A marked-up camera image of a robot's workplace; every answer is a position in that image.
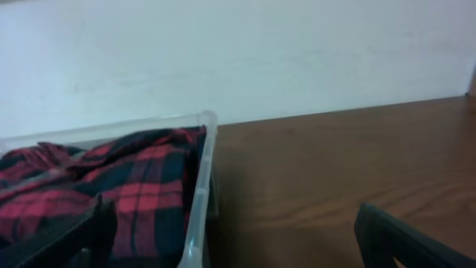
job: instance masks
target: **folded clothing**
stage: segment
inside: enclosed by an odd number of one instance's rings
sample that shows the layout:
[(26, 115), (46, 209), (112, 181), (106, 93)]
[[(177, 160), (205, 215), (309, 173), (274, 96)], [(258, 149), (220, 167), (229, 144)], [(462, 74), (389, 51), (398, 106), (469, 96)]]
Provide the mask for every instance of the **folded clothing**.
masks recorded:
[(0, 247), (114, 200), (113, 258), (179, 257), (205, 127), (148, 130), (91, 150), (39, 143), (0, 160)]

